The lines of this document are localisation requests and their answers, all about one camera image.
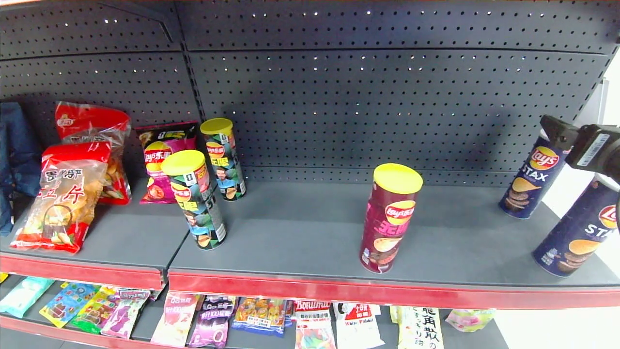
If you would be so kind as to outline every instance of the blue lay's stax can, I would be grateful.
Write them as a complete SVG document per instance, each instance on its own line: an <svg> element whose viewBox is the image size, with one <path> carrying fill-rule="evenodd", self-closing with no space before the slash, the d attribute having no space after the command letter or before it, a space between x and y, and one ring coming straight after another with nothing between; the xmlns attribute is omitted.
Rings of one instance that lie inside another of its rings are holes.
<svg viewBox="0 0 620 349"><path fill-rule="evenodd" d="M568 153L552 147L541 130L528 159L499 202L500 208L513 217L528 219L560 173Z"/></svg>
<svg viewBox="0 0 620 349"><path fill-rule="evenodd" d="M596 174L575 204L532 252L553 275L568 277L608 236L618 232L616 203L620 186Z"/></svg>

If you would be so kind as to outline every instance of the stax text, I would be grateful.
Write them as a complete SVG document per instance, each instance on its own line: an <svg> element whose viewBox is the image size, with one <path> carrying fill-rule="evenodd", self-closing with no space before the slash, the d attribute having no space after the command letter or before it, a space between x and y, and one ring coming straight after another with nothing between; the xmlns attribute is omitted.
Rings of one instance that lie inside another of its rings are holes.
<svg viewBox="0 0 620 349"><path fill-rule="evenodd" d="M533 168L529 167L528 164L524 164L523 167L521 168L521 171L523 172L524 176L534 178L536 181L544 182L547 179L547 177L549 177L549 173L544 174L542 172L538 172L534 170Z"/></svg>

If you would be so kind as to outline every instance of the transparent plastic bag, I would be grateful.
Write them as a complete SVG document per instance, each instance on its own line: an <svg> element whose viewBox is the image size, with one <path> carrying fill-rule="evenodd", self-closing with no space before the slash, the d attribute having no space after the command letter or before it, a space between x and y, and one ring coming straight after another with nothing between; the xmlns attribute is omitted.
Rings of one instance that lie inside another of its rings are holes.
<svg viewBox="0 0 620 349"><path fill-rule="evenodd" d="M112 156L105 174L106 184L99 202L126 205L131 201L131 189L123 168L125 139L131 132L129 117L116 109L58 102L56 129L62 142L110 142Z"/></svg>
<svg viewBox="0 0 620 349"><path fill-rule="evenodd" d="M43 153L41 191L11 247L76 253L95 217L110 144L55 145Z"/></svg>

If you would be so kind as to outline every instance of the lay's stax can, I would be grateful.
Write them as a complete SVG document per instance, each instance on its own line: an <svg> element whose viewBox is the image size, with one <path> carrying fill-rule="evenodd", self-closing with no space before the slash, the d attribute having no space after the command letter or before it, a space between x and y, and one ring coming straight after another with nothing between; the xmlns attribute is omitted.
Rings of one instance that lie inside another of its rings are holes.
<svg viewBox="0 0 620 349"><path fill-rule="evenodd" d="M603 241L618 232L616 203L620 186L596 174L575 204L532 252L534 260L553 275L568 277Z"/></svg>
<svg viewBox="0 0 620 349"><path fill-rule="evenodd" d="M226 238L226 229L209 183L204 154L198 150L173 153L161 163L161 170L170 179L174 197L198 247L218 247Z"/></svg>
<svg viewBox="0 0 620 349"><path fill-rule="evenodd" d="M236 201L246 193L246 182L241 173L232 126L232 121L221 117L207 120L200 125L200 132L205 138L206 150L215 172L215 181L226 201Z"/></svg>
<svg viewBox="0 0 620 349"><path fill-rule="evenodd" d="M360 261L374 273L386 273L392 268L414 214L415 200L423 179L411 168L395 163L377 166L373 178Z"/></svg>
<svg viewBox="0 0 620 349"><path fill-rule="evenodd" d="M568 151L552 147L541 130L534 148L499 202L507 214L528 219L560 173Z"/></svg>

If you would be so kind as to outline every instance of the gray metal shelf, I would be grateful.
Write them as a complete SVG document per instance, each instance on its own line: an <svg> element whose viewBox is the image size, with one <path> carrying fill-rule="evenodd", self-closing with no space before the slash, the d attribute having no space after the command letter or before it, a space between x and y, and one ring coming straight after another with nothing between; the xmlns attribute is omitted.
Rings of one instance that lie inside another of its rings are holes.
<svg viewBox="0 0 620 349"><path fill-rule="evenodd" d="M504 214L503 188L422 188L393 269L371 273L358 260L370 189L251 182L247 197L219 202L229 232L219 248L186 239L170 288L465 309L618 304L620 279L598 257L566 279L534 262L558 218L545 205L530 220Z"/></svg>
<svg viewBox="0 0 620 349"><path fill-rule="evenodd" d="M0 298L4 297L19 281L21 281L21 277L19 276L11 276L4 283L0 285ZM47 302L50 301L60 290L60 282L55 283L52 287L30 308L24 317L24 322L34 322L37 324L45 324L52 326L49 322L43 318L39 313L39 309L41 309ZM135 340L132 345L144 345L148 346L147 343L153 335L155 327L157 326L157 322L163 313L164 307L164 299L166 298L165 294L162 294L158 301L150 302L142 311L142 314L138 318L136 323L136 327L132 333L131 339ZM452 326L443 322L443 319L448 315L448 310L442 310L441 314L441 331L443 333L444 347L446 349L470 349L470 348L480 348L483 344L485 347L494 348L494 349L507 349L506 343L503 340L502 334L500 333L495 322L491 322L484 330L481 330L476 333L461 333L456 329L452 328ZM0 325L2 325L2 319L5 317L9 317L9 315L3 314L0 315ZM377 318L379 324L379 331L381 332L381 338L385 345L378 347L379 349L393 349L397 346L398 341L398 326L392 324L389 318L389 310L387 307L382 308L382 314ZM70 324L67 325L67 328L75 329ZM86 349L90 348L86 345L79 345L75 343L66 342L65 344L60 343L58 340L52 338L46 338L42 336L37 336L39 341L42 341L41 348L52 347L52 345L56 345L55 348L72 348L72 349ZM91 338L107 338L104 336L95 336ZM2 347L7 349L13 348L22 348L20 346L24 340L28 340L30 336L23 336L21 333L12 339L2 338ZM257 335L254 333L243 332L239 330L229 330L228 335L228 343L226 348L229 349L266 349L266 348L293 348L295 345L295 328L288 327L285 330L284 338L278 337L270 337L264 335Z"/></svg>
<svg viewBox="0 0 620 349"><path fill-rule="evenodd" d="M5 273L74 279L90 283L161 288L162 273L187 234L177 205L140 205L146 179L131 186L127 206L98 206L81 251L75 255L9 248L14 233L0 239L0 270ZM27 218L18 214L14 232Z"/></svg>

